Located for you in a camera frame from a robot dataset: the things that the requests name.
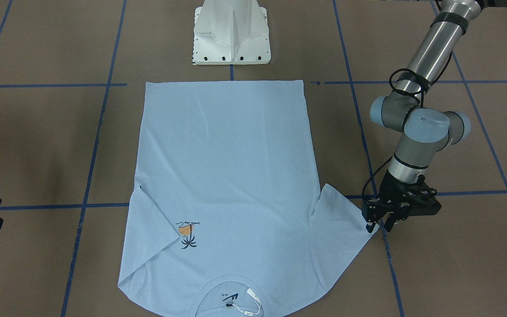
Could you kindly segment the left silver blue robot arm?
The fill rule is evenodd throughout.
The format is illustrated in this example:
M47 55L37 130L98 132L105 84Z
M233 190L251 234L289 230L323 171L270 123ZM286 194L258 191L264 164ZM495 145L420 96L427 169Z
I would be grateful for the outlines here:
M470 22L485 7L484 0L443 0L408 65L390 75L390 94L372 103L372 122L400 132L401 137L382 165L386 173L378 194L364 200L362 216L369 233L383 218L383 229L389 232L399 221L441 210L437 190L426 184L425 175L436 153L469 135L471 122L459 111L426 107L425 97L441 78Z

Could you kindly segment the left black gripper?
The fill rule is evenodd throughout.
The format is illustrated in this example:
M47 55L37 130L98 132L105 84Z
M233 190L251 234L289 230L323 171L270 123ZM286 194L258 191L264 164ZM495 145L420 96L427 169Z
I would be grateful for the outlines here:
M384 230L392 231L394 225L408 217L436 215L441 210L437 190L425 183L425 175L419 175L415 183L405 183L386 172L378 196L364 201L362 216L368 233L376 231L379 219L389 214Z

